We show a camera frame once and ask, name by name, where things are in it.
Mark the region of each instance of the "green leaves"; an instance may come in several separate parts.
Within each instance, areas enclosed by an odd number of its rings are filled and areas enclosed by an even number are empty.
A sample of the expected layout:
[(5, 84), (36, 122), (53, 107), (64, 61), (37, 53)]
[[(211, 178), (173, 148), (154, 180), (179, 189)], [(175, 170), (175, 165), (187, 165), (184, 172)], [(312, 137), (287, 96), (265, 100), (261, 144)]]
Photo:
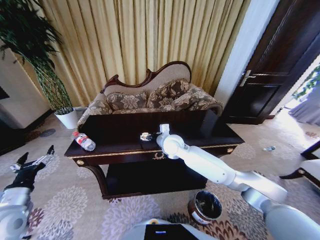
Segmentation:
[(4, 42), (0, 51), (10, 48), (33, 65), (54, 66), (50, 54), (57, 51), (52, 43), (61, 39), (48, 20), (37, 15), (33, 3), (40, 6), (36, 0), (0, 0), (0, 39)]
[(304, 82), (301, 84), (305, 86), (302, 88), (301, 91), (300, 87), (297, 89), (292, 96), (298, 100), (298, 98), (302, 97), (303, 95), (307, 94), (309, 90), (313, 89), (318, 83), (320, 83), (320, 64), (309, 74), (309, 76), (304, 80)]
[(58, 114), (70, 113), (73, 108), (64, 84), (55, 74), (50, 55), (57, 51), (52, 43), (61, 43), (60, 34), (44, 17), (38, 16), (37, 0), (0, 0), (0, 46), (2, 58), (11, 49), (33, 66), (43, 93), (51, 108)]

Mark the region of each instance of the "door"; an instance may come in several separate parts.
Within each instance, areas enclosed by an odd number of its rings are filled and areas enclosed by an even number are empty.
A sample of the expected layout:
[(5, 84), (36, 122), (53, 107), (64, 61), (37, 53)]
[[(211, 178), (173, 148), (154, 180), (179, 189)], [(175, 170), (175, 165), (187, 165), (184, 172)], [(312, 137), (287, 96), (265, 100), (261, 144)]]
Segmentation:
[(320, 0), (281, 0), (223, 117), (261, 124), (320, 54)]

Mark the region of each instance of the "floor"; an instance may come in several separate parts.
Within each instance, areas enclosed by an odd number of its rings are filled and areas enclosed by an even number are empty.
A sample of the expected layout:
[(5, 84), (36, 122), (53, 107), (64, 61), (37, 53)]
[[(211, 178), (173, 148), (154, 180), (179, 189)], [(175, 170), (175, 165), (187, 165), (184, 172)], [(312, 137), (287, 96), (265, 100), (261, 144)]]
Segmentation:
[[(313, 186), (303, 178), (278, 178), (293, 172), (304, 160), (300, 153), (320, 140), (320, 127), (297, 123), (286, 111), (260, 125), (230, 126), (246, 143), (222, 159), (236, 170), (256, 170), (282, 185), (288, 190), (287, 203), (320, 224), (320, 195)], [(151, 218), (190, 224), (221, 240), (273, 239), (263, 216), (249, 207), (240, 193), (212, 182), (206, 188), (218, 196), (223, 210), (221, 217), (206, 227), (195, 224), (187, 211), (196, 190), (102, 200), (93, 174), (64, 157), (72, 141), (71, 134), (72, 130), (65, 129), (50, 115), (31, 134), (31, 139), (35, 139), (0, 156), (0, 189), (3, 189), (15, 177), (9, 166), (22, 154), (29, 152), (29, 160), (35, 160), (54, 145), (56, 160), (38, 173), (31, 194), (34, 203), (29, 227), (31, 239), (117, 240), (134, 224)], [(263, 151), (269, 146), (276, 149)]]

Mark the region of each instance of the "bottle label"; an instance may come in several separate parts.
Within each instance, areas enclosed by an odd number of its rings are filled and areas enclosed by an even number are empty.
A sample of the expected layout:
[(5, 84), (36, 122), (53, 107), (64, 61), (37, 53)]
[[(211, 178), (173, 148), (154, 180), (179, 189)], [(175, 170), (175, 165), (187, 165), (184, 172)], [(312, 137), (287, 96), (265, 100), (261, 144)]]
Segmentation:
[(83, 137), (80, 137), (76, 142), (81, 145), (82, 142), (86, 139), (88, 139), (88, 136), (83, 136)]
[(192, 217), (194, 218), (194, 220), (196, 220), (200, 224), (205, 225), (210, 223), (209, 221), (203, 220), (201, 217), (199, 217), (195, 211), (192, 213)]

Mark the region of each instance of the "door handle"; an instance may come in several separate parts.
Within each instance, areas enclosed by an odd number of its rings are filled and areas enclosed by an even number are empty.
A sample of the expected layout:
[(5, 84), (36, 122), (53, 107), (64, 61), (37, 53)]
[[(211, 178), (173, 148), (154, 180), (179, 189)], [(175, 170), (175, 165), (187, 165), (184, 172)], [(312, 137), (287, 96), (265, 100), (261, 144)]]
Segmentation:
[(256, 76), (250, 76), (251, 70), (245, 72), (245, 75), (239, 85), (239, 87), (243, 87), (247, 81), (247, 79), (254, 79)]

